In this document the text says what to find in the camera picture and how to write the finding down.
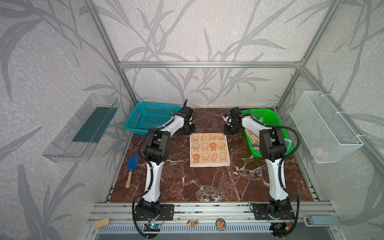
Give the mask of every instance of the wooden handle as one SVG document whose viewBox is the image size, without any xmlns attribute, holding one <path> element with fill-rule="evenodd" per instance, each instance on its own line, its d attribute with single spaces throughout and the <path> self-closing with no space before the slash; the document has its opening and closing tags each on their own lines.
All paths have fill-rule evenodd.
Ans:
<svg viewBox="0 0 384 240">
<path fill-rule="evenodd" d="M 131 178 L 132 178 L 132 172 L 129 172 L 127 184 L 125 185 L 125 188 L 131 187 Z"/>
</svg>

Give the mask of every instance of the wooden block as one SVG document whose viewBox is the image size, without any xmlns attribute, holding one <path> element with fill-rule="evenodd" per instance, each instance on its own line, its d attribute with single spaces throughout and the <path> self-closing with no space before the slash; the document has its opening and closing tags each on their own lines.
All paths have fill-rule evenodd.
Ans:
<svg viewBox="0 0 384 240">
<path fill-rule="evenodd" d="M 97 222 L 95 222 L 95 229 L 108 226 L 110 223 L 111 223 L 111 219 L 110 218 L 106 218 L 106 219 L 97 221 Z"/>
</svg>

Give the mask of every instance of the blue shovel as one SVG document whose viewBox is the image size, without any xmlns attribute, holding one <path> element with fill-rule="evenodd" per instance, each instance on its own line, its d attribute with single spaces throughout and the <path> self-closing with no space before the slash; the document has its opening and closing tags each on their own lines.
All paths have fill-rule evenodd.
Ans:
<svg viewBox="0 0 384 240">
<path fill-rule="evenodd" d="M 132 172 L 133 172 L 133 169 L 137 167 L 138 164 L 139 164 L 139 156 L 135 154 L 129 158 L 128 164 L 127 164 L 127 168 L 129 168 L 129 175 L 128 175 L 128 180 L 127 180 L 127 184 L 125 185 L 125 188 L 131 187 Z"/>
</svg>

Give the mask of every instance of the red marble table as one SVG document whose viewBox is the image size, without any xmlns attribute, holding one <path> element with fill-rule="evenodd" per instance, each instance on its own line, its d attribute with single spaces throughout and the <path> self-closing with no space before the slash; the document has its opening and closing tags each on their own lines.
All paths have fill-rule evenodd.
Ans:
<svg viewBox="0 0 384 240">
<path fill-rule="evenodd" d="M 196 132 L 223 132 L 220 115 L 226 108 L 194 109 Z M 111 202 L 131 202 L 134 195 L 144 192 L 146 164 L 132 175 L 131 188 L 126 189 L 127 162 L 137 154 L 142 136 L 134 135 L 114 186 Z M 161 202 L 256 202 L 268 201 L 269 177 L 264 159 L 252 156 L 245 133 L 227 136 L 231 165 L 228 167 L 190 167 L 189 136 L 176 133 L 171 140 L 170 154 L 165 162 L 160 183 Z M 285 180 L 288 190 L 300 192 L 300 200 L 313 201 L 308 186 L 294 157 L 285 162 Z"/>
</svg>

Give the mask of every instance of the round sticker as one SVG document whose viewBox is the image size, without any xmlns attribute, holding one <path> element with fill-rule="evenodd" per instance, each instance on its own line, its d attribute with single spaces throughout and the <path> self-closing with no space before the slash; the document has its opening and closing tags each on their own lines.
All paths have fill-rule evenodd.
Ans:
<svg viewBox="0 0 384 240">
<path fill-rule="evenodd" d="M 216 228 L 220 231 L 224 230 L 226 226 L 224 219 L 219 218 L 216 220 Z"/>
</svg>

